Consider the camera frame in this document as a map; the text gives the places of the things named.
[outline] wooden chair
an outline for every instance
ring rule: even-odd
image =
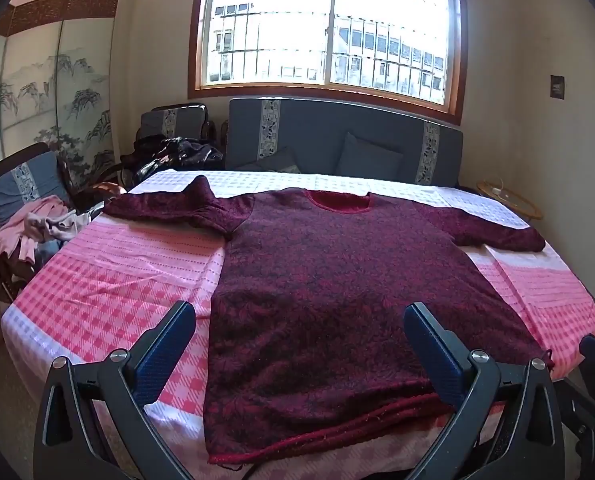
[[[20,150],[19,152],[14,153],[13,155],[8,156],[7,158],[4,158],[3,160],[0,160],[0,177],[5,176],[5,174],[9,173],[11,170],[14,170],[25,162],[29,162],[36,156],[48,152],[50,152],[50,148],[44,142],[38,142],[24,148],[23,150]],[[57,173],[65,191],[63,195],[67,196],[69,201],[66,206],[76,209],[78,213],[85,212],[97,203],[108,200],[125,192],[124,188],[111,182],[96,183],[83,190],[76,190],[71,181],[66,160],[59,153],[55,153],[55,155],[57,160]],[[33,266],[30,264],[24,265],[28,266],[26,268],[27,274],[24,277],[24,281],[28,281],[28,279],[33,277],[36,269],[33,269]],[[22,288],[21,286],[17,285],[19,282],[14,283],[14,274],[17,276],[20,275],[18,272],[14,272],[14,269],[12,269],[12,264],[9,258],[7,258],[5,255],[0,256],[0,282],[2,283],[2,287],[6,291],[11,301],[14,300],[15,296]]]

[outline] red neckline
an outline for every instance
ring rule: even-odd
[[[310,191],[305,189],[306,197],[320,209],[334,213],[366,213],[373,205],[373,193],[364,196],[335,191]]]

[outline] floor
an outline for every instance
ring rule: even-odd
[[[33,437],[37,416],[38,407],[18,377],[6,347],[0,345],[0,451],[21,480],[33,480]],[[573,480],[578,477],[580,468],[580,459],[574,451],[577,440],[566,428],[564,439],[566,479]],[[112,435],[109,441],[121,468],[139,477],[119,436]]]

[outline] wall switch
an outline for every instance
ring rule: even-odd
[[[564,76],[551,76],[551,97],[564,100]]]

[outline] pink checkered tablecloth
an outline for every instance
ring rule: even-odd
[[[132,192],[182,190],[197,174],[164,171]],[[286,187],[372,191],[526,227],[499,203],[454,189],[322,175],[215,171],[206,176],[217,196]],[[549,245],[537,254],[487,246],[464,250],[540,345],[552,349],[553,377],[575,368],[581,360],[580,339],[595,334],[595,304],[555,251]],[[40,397],[57,356],[92,362],[115,348],[130,348],[175,301],[187,300],[196,309],[196,333],[158,401],[145,411],[195,478],[241,478],[243,471],[207,464],[202,427],[210,298],[224,254],[223,239],[210,232],[100,216],[51,259],[2,318],[7,347],[31,394]],[[490,416],[484,438],[492,436],[498,417],[499,412]],[[421,420],[405,431],[355,446],[269,463],[255,478],[356,480],[377,471],[411,468],[445,420]]]

